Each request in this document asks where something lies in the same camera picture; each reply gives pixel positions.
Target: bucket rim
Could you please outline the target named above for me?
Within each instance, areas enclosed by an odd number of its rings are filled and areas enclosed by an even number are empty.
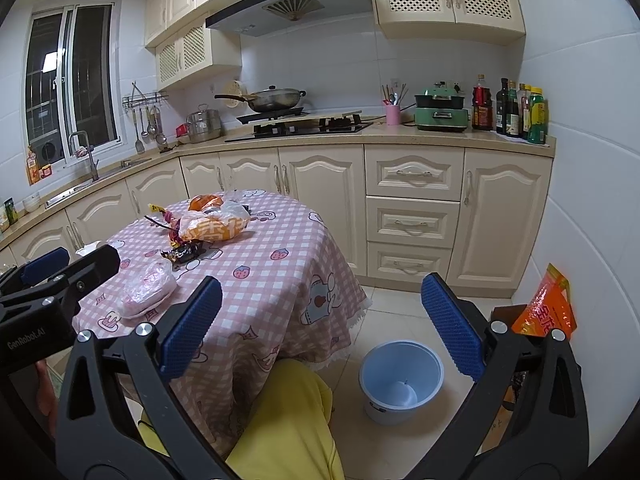
[[[376,350],[378,350],[379,348],[382,348],[383,346],[389,346],[389,345],[397,344],[397,343],[409,343],[409,344],[413,344],[415,346],[418,346],[418,347],[420,347],[422,349],[427,350],[428,352],[431,353],[431,355],[433,355],[436,358],[436,361],[438,362],[438,367],[440,368],[440,379],[438,380],[438,384],[433,389],[431,395],[426,397],[425,399],[421,400],[420,402],[414,404],[413,406],[395,406],[393,404],[387,404],[386,402],[382,402],[381,400],[376,399],[376,397],[374,397],[370,393],[370,391],[367,389],[367,387],[364,385],[364,381],[362,380],[362,370],[364,368],[364,363],[366,362],[366,360],[369,357],[369,355],[372,354],[373,352],[375,352]],[[435,350],[433,350],[432,348],[428,347],[424,343],[420,343],[419,341],[413,341],[411,339],[397,339],[397,340],[394,340],[394,341],[386,341],[384,343],[380,343],[375,348],[372,348],[371,350],[369,350],[367,352],[367,354],[364,356],[364,359],[362,360],[362,362],[360,364],[360,370],[358,371],[358,382],[360,383],[360,389],[367,396],[367,399],[371,400],[372,402],[375,402],[381,408],[385,408],[386,410],[389,410],[390,412],[407,412],[409,410],[415,410],[416,408],[420,408],[421,406],[423,406],[427,402],[429,402],[431,399],[433,399],[433,397],[435,397],[439,393],[439,391],[442,388],[442,385],[444,383],[444,364],[442,363],[442,359],[440,358],[440,356],[438,355],[438,353]]]

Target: person's hand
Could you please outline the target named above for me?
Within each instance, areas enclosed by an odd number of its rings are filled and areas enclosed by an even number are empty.
[[[51,383],[49,372],[47,372],[47,362],[44,360],[36,362],[36,370],[40,380],[40,386],[36,394],[36,404],[38,405],[40,413],[47,417],[49,434],[55,438],[56,421],[58,420],[58,400],[53,391],[53,384]]]

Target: silver bolt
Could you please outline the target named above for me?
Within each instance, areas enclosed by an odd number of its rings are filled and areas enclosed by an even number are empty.
[[[81,343],[86,343],[89,339],[91,339],[91,332],[88,330],[82,330],[82,332],[78,334],[78,341]]]
[[[564,332],[559,328],[555,328],[551,331],[551,337],[556,341],[564,341],[566,339]]]
[[[140,323],[136,327],[136,334],[149,335],[153,332],[154,326],[151,323]]]
[[[497,334],[504,334],[507,332],[508,327],[501,321],[494,321],[491,323],[491,330],[493,330]]]

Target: yellow pants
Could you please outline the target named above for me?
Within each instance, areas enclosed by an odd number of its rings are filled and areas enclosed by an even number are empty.
[[[331,389],[292,359],[273,365],[226,463],[244,480],[344,480],[329,431]],[[140,435],[167,454],[143,413]]]

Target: kitchen sink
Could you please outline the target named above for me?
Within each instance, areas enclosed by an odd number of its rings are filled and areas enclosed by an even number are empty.
[[[138,166],[140,164],[144,164],[145,162],[148,162],[150,160],[151,160],[151,157],[149,157],[149,158],[141,158],[140,160],[123,160],[120,163],[119,167],[113,168],[112,170],[109,170],[109,171],[105,171],[103,174],[101,174],[100,178],[96,182],[100,182],[102,179],[107,178],[108,176],[112,176],[112,175],[120,173],[121,171],[124,171],[124,170],[126,170],[128,168],[133,168],[134,166]],[[64,190],[62,193],[59,193],[55,197],[50,198],[49,200],[47,200],[44,203],[45,209],[49,208],[49,207],[51,207],[53,205],[56,205],[61,200],[64,200],[65,198],[68,198],[68,197],[72,196],[73,194],[77,193],[78,191],[83,190],[85,187],[90,186],[93,183],[94,183],[93,180],[86,180],[86,181],[82,182],[81,184],[78,184],[77,186],[73,186],[73,187],[70,187],[67,190]]]

